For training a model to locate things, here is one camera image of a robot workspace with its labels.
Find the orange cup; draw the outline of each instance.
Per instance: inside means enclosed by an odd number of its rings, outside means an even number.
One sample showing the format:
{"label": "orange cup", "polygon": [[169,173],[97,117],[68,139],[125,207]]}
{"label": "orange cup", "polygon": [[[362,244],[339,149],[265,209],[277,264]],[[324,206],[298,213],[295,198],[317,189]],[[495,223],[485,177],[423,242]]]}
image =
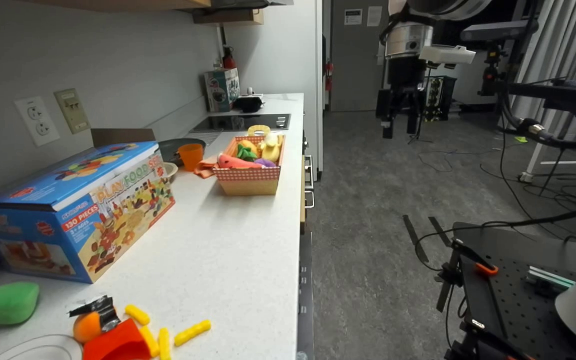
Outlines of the orange cup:
{"label": "orange cup", "polygon": [[194,171],[197,164],[204,159],[204,147],[199,143],[189,143],[177,150],[185,171]]}

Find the gray door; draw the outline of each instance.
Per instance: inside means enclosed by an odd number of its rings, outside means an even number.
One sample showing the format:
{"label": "gray door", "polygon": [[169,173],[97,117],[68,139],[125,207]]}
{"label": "gray door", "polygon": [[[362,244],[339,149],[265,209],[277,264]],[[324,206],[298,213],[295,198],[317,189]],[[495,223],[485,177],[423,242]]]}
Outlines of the gray door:
{"label": "gray door", "polygon": [[[369,7],[381,7],[378,26],[368,26]],[[357,12],[352,12],[355,9],[361,9],[360,25],[355,25],[356,17],[346,16],[356,16]],[[379,34],[387,22],[388,0],[332,0],[331,111],[375,110],[384,71],[384,51],[379,44]]]}

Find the kitchen counter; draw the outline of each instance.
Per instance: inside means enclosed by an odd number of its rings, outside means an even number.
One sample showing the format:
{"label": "kitchen counter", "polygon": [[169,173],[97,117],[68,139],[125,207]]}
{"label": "kitchen counter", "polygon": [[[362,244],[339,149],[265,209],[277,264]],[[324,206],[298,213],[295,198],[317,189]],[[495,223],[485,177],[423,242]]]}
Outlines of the kitchen counter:
{"label": "kitchen counter", "polygon": [[[39,284],[34,315],[0,327],[0,354],[27,340],[71,335],[67,312],[108,295],[119,317],[128,303],[150,315],[153,333],[171,336],[209,319],[212,329],[173,359],[294,360],[297,349],[304,94],[265,95],[258,114],[290,114],[275,196],[229,197],[216,178],[181,169],[171,183],[176,204],[94,284],[17,275],[0,285]],[[238,114],[237,111],[215,115]],[[222,132],[205,155],[222,152],[238,132]]]}

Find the light switch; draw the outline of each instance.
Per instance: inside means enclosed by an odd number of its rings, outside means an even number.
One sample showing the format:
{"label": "light switch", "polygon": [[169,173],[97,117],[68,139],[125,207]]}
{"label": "light switch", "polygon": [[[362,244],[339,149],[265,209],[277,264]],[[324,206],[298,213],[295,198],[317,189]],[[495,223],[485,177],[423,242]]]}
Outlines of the light switch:
{"label": "light switch", "polygon": [[57,128],[55,128],[50,114],[46,111],[46,105],[41,96],[15,100],[14,105],[36,146],[42,146],[59,139]]}
{"label": "light switch", "polygon": [[63,114],[66,123],[70,128],[70,132],[76,134],[82,130],[90,129],[88,117],[84,112],[84,107],[80,101],[80,96],[77,95],[75,89],[65,89],[55,91],[54,97],[59,104],[59,108]]}

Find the red checkered basket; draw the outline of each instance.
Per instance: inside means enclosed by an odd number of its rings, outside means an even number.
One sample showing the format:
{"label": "red checkered basket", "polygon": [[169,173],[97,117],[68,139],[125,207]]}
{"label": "red checkered basket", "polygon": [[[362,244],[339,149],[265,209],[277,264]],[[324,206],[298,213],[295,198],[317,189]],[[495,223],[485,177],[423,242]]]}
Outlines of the red checkered basket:
{"label": "red checkered basket", "polygon": [[[284,144],[286,137],[279,135],[281,143]],[[263,136],[235,136],[223,152],[231,157],[237,156],[237,144],[240,141],[250,141],[255,146],[259,146],[264,140]],[[277,193],[279,185],[279,175],[282,171],[282,161],[284,159],[284,146],[279,151],[279,161],[277,166],[269,168],[218,168],[214,173],[217,182],[228,196],[253,196],[253,195],[274,195]]]}

